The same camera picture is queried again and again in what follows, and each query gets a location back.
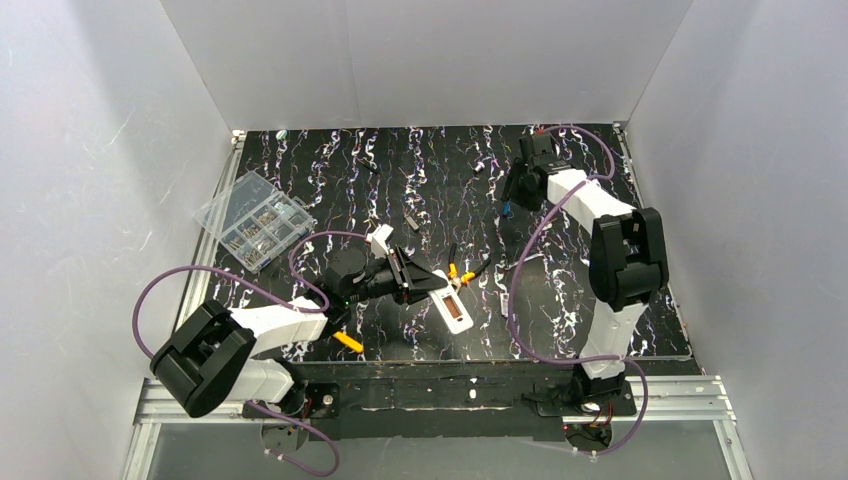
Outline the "white remote control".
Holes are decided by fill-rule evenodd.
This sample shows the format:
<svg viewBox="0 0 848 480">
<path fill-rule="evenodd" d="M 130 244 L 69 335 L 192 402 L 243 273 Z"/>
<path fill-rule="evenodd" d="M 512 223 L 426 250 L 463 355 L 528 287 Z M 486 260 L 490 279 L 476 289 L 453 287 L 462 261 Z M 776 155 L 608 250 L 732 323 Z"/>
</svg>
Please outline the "white remote control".
<svg viewBox="0 0 848 480">
<path fill-rule="evenodd" d="M 474 326 L 473 319 L 462 303 L 453 284 L 442 270 L 435 270 L 433 274 L 441 278 L 445 285 L 428 292 L 448 330 L 453 335 L 463 333 Z"/>
</svg>

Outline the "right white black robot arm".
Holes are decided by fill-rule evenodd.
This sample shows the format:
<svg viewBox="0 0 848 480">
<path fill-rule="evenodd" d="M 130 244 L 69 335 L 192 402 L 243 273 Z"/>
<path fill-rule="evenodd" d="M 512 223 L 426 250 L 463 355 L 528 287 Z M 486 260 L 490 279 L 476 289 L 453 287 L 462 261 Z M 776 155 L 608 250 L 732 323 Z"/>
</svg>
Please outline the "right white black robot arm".
<svg viewBox="0 0 848 480">
<path fill-rule="evenodd" d="M 527 257 L 544 228 L 560 212 L 590 235 L 589 282 L 596 302 L 585 345 L 574 359 L 547 359 L 569 366 L 569 401 L 600 403 L 620 395 L 636 324 L 669 280 L 660 213 L 618 200 L 589 175 L 561 158 L 548 131 L 523 136 L 520 157 L 507 175 L 502 199 L 530 211 L 551 207 L 521 255 Z"/>
</svg>

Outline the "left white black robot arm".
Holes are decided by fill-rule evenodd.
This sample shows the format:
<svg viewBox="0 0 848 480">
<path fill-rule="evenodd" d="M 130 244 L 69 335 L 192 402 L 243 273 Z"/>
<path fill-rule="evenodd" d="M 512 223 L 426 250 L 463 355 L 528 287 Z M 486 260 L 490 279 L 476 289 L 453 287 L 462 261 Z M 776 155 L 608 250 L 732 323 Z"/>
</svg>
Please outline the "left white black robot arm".
<svg viewBox="0 0 848 480">
<path fill-rule="evenodd" d="M 150 371 L 191 418 L 226 401 L 279 404 L 295 386 L 293 374 L 265 353 L 337 333 L 356 304 L 384 296 L 417 303 L 449 285 L 404 251 L 369 259 L 343 250 L 317 277 L 314 289 L 284 305 L 229 310 L 216 300 L 198 307 L 152 354 Z"/>
</svg>

